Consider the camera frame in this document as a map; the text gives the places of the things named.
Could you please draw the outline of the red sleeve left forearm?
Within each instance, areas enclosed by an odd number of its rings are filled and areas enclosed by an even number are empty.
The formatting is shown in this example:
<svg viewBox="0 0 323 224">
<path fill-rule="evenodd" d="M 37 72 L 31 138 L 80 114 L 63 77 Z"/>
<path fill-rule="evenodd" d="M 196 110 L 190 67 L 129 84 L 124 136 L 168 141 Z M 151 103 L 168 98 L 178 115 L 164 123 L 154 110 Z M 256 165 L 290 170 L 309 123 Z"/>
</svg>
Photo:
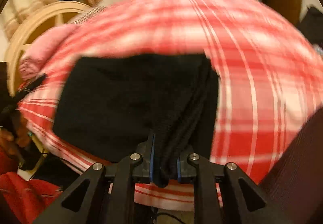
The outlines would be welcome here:
<svg viewBox="0 0 323 224">
<path fill-rule="evenodd" d="M 1 223 L 33 223 L 62 190 L 43 180 L 24 180 L 18 164 L 1 150 Z"/>
</svg>

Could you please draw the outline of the person's left hand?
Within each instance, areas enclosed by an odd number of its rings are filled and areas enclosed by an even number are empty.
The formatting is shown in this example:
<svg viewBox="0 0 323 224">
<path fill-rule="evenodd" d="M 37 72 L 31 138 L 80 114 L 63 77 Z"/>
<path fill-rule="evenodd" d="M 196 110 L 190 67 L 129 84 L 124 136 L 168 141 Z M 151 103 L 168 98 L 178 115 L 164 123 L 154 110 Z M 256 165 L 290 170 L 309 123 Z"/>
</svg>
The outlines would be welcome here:
<svg viewBox="0 0 323 224">
<path fill-rule="evenodd" d="M 17 137 L 15 138 L 9 131 L 1 128 L 1 148 L 12 157 L 20 156 L 20 148 L 25 148 L 31 142 L 28 135 L 27 120 L 20 115 L 14 123 Z"/>
</svg>

